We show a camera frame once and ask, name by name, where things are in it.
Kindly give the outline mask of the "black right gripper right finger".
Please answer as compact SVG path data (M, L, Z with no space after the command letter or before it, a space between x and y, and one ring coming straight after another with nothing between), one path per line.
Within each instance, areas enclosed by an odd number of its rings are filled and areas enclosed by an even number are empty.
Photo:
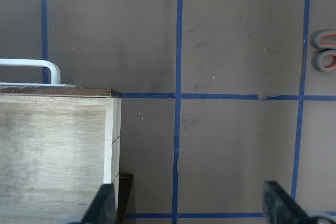
M276 181L264 181L263 214L268 223L312 223L310 217Z

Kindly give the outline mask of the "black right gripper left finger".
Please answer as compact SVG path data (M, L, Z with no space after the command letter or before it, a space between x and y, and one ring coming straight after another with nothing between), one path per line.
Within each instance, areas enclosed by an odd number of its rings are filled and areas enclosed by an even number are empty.
M114 185L102 184L80 223L115 223L115 203Z

